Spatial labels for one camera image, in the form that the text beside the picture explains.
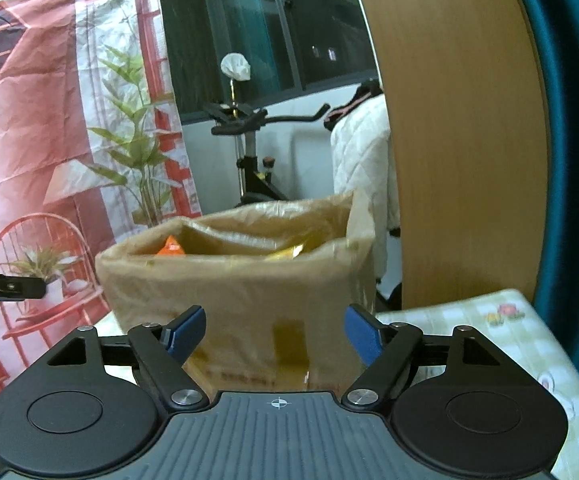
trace pink backdrop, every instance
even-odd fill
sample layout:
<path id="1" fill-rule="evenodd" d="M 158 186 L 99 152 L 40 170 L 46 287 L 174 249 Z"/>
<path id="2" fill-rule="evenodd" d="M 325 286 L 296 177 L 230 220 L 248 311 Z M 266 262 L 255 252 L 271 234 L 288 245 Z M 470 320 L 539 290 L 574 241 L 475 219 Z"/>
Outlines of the pink backdrop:
<path id="1" fill-rule="evenodd" d="M 0 272 L 47 277 L 0 304 L 0 389 L 109 308 L 93 257 L 198 216 L 159 0 L 0 1 Z"/>

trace orange snack bag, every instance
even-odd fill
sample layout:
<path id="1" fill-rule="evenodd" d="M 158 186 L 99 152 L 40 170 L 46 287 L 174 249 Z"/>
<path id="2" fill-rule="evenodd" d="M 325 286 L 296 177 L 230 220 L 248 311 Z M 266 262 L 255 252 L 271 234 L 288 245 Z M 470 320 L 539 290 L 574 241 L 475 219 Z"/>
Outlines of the orange snack bag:
<path id="1" fill-rule="evenodd" d="M 176 238 L 170 236 L 169 238 L 167 238 L 167 241 L 165 242 L 165 247 L 163 247 L 156 254 L 161 255 L 165 254 L 167 256 L 173 256 L 174 254 L 181 254 L 185 256 L 185 251 L 182 250 L 182 247 L 180 246 L 178 241 L 176 241 Z"/>

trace potted plant image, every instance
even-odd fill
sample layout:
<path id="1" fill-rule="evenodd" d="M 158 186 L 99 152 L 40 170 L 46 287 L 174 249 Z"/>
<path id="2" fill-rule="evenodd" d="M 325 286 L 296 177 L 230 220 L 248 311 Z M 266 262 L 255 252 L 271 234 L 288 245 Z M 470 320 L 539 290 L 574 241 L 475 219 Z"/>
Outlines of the potted plant image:
<path id="1" fill-rule="evenodd" d="M 110 160 L 106 165 L 87 164 L 87 167 L 105 179 L 105 186 L 122 187 L 131 195 L 137 208 L 132 211 L 135 225 L 154 227 L 164 219 L 172 189 L 182 188 L 183 184 L 165 176 L 164 164 L 169 159 L 160 150 L 157 134 L 170 132 L 148 132 L 146 120 L 159 106 L 173 103 L 174 96 L 166 93 L 155 99 L 150 97 L 142 56 L 130 56 L 111 46 L 106 46 L 106 50 L 109 59 L 101 62 L 111 70 L 111 75 L 103 78 L 102 83 L 117 118 L 116 130 L 88 128 L 107 141 L 105 151 Z"/>
<path id="2" fill-rule="evenodd" d="M 10 267 L 19 276 L 41 278 L 47 283 L 47 293 L 42 300 L 29 301 L 25 314 L 46 310 L 64 301 L 63 283 L 66 285 L 64 272 L 79 260 L 67 251 L 57 251 L 52 247 L 35 249 L 23 248 L 25 257 L 10 263 Z"/>

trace cardboard box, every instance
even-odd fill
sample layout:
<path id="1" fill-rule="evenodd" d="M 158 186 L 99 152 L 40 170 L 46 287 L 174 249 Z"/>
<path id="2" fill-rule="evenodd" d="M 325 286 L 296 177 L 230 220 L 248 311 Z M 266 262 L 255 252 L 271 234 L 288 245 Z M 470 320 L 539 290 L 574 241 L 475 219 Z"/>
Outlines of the cardboard box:
<path id="1" fill-rule="evenodd" d="M 173 235 L 186 256 L 154 256 Z M 185 369 L 219 390 L 343 393 L 361 373 L 345 309 L 371 312 L 371 206 L 361 192 L 176 218 L 107 249 L 96 271 L 123 330 L 166 324 L 194 304 L 207 334 Z M 266 256 L 304 243 L 294 259 Z"/>

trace metal screw head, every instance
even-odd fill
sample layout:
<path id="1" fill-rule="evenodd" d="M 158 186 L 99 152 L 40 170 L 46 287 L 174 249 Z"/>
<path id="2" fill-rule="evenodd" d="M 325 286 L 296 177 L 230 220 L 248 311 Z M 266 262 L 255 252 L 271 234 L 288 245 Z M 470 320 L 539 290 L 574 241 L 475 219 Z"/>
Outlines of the metal screw head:
<path id="1" fill-rule="evenodd" d="M 374 390 L 361 388 L 349 392 L 347 394 L 347 400 L 356 406 L 367 406 L 368 404 L 373 404 L 378 400 L 378 394 Z"/>
<path id="2" fill-rule="evenodd" d="M 181 406 L 191 406 L 201 402 L 203 396 L 198 390 L 178 390 L 172 394 L 172 400 Z"/>

